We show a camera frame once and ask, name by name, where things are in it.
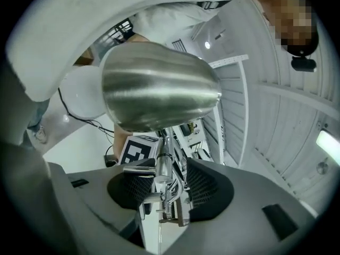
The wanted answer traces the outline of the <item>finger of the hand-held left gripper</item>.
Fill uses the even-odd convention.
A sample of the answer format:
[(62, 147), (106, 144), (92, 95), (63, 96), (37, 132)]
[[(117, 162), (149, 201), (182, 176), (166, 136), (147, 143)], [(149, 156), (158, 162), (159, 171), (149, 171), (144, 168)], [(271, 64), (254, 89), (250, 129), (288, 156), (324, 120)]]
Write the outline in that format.
[(259, 174), (193, 158), (187, 172), (190, 222), (167, 254), (288, 254), (315, 222)]

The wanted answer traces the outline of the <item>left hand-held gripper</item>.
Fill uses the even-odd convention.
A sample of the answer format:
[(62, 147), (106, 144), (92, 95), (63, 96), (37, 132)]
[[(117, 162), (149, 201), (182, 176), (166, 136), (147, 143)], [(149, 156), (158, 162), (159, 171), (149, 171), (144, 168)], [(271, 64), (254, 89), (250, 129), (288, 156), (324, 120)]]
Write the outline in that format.
[[(155, 158), (158, 145), (157, 137), (129, 136), (118, 164)], [(107, 190), (109, 181), (122, 173), (120, 167), (67, 174), (59, 164), (48, 166), (55, 197), (79, 254), (148, 254), (128, 241), (141, 225), (139, 213), (122, 208)]]

